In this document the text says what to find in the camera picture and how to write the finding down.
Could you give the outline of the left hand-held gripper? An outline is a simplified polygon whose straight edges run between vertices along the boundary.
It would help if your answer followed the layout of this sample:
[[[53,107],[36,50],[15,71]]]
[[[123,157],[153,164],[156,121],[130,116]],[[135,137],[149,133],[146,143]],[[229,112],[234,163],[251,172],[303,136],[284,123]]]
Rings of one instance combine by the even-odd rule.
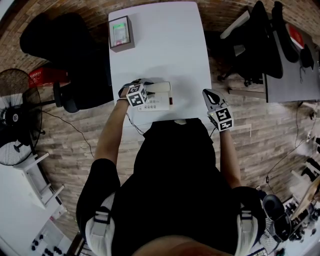
[[[119,100],[127,100],[132,107],[144,105],[148,97],[152,97],[155,94],[155,92],[145,90],[145,86],[152,84],[154,84],[154,82],[147,78],[126,83],[118,91]]]

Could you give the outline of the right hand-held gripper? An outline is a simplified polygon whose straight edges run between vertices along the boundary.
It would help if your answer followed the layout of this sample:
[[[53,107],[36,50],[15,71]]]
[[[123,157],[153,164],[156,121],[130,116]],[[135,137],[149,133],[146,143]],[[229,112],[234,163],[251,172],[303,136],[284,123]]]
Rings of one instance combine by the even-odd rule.
[[[218,131],[231,129],[234,126],[233,113],[223,94],[213,89],[204,89],[202,95],[208,109],[208,118]]]

